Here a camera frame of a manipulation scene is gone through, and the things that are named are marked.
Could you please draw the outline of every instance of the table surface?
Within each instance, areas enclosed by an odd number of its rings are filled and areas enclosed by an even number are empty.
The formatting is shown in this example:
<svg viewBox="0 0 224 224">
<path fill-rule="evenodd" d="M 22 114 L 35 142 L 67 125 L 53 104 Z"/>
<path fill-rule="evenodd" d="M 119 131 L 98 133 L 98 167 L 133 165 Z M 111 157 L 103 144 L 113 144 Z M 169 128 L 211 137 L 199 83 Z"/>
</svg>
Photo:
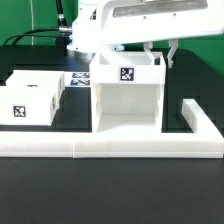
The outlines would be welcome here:
<svg viewBox="0 0 224 224">
<path fill-rule="evenodd" d="M 0 84 L 13 69 L 87 71 L 88 63 L 65 57 L 55 47 L 0 47 Z M 223 134 L 224 77 L 192 52 L 178 50 L 166 79 L 164 132 L 189 131 L 179 112 L 182 99 L 193 97 Z M 79 92 L 76 98 L 85 108 L 84 123 L 74 121 L 71 128 L 69 122 L 57 120 L 48 131 L 89 131 L 88 94 Z M 83 95 L 87 106 L 78 101 Z M 1 158 L 0 174 L 1 223 L 222 224 L 224 220 L 223 159 Z"/>
</svg>

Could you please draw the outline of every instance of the white box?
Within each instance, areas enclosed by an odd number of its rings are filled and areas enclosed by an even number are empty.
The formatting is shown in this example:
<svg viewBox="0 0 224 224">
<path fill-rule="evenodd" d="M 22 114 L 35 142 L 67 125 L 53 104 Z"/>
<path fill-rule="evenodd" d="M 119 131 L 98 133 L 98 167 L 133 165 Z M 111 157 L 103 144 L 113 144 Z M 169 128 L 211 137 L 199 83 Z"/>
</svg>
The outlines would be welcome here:
<svg viewBox="0 0 224 224">
<path fill-rule="evenodd" d="M 56 113 L 52 88 L 0 87 L 1 125 L 51 125 Z"/>
<path fill-rule="evenodd" d="M 161 133 L 166 65 L 145 52 L 101 52 L 90 64 L 93 132 Z"/>
<path fill-rule="evenodd" d="M 45 87 L 55 88 L 56 107 L 59 109 L 59 101 L 65 89 L 64 72 L 62 71 L 35 71 L 14 70 L 6 80 L 6 85 L 14 88 L 21 87 Z"/>
</svg>

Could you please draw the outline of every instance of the white cube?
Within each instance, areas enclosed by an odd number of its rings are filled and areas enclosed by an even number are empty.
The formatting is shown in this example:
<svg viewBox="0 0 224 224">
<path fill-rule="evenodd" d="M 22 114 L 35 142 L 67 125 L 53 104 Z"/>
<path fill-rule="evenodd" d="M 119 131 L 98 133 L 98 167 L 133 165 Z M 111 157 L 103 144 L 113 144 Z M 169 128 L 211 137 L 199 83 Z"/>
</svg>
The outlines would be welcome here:
<svg viewBox="0 0 224 224">
<path fill-rule="evenodd" d="M 56 92 L 52 88 L 0 87 L 1 125 L 50 126 L 56 110 Z"/>
<path fill-rule="evenodd" d="M 59 109 L 59 101 L 62 92 L 65 89 L 64 72 L 14 70 L 13 74 L 6 80 L 6 85 L 14 88 L 21 88 L 21 87 L 55 88 L 56 107 L 57 109 Z"/>
</svg>

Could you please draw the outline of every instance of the black cable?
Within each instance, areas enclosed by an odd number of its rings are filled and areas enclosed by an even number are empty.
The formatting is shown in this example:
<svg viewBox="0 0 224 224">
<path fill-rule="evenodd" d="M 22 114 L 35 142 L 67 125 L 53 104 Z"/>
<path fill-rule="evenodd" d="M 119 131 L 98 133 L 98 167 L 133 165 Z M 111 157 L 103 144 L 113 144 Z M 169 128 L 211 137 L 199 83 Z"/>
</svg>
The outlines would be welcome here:
<svg viewBox="0 0 224 224">
<path fill-rule="evenodd" d="M 34 35 L 34 34 L 14 35 L 12 37 L 9 37 L 7 40 L 5 40 L 5 42 L 3 43 L 3 46 L 5 46 L 13 38 L 20 38 L 20 39 L 22 39 L 23 37 L 51 37 L 51 38 L 55 38 L 55 37 L 58 37 L 58 36 L 46 36 L 46 35 Z"/>
<path fill-rule="evenodd" d="M 61 0 L 56 0 L 56 7 L 58 12 L 58 26 L 67 26 L 67 21 L 64 16 Z"/>
<path fill-rule="evenodd" d="M 29 30 L 29 31 L 27 31 L 27 32 L 25 32 L 21 35 L 17 35 L 18 37 L 12 42 L 12 45 L 16 45 L 17 42 L 19 42 L 20 39 L 22 39 L 26 34 L 49 32 L 49 31 L 59 31 L 59 28 L 58 27 L 53 27 L 53 28 L 42 28 L 42 29 Z"/>
</svg>

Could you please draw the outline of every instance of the black tabletop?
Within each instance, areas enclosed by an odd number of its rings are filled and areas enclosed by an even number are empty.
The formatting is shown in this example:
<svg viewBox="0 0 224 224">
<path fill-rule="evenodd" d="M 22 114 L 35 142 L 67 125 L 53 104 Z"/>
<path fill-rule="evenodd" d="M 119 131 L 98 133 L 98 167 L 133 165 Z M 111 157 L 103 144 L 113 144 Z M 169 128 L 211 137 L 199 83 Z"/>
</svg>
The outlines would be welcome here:
<svg viewBox="0 0 224 224">
<path fill-rule="evenodd" d="M 2 47 L 0 58 L 2 85 L 15 68 L 88 70 L 54 47 Z M 194 98 L 223 132 L 223 80 L 179 50 L 167 71 L 163 131 L 188 131 L 179 112 Z M 1 223 L 222 224 L 223 208 L 223 159 L 0 159 Z"/>
</svg>

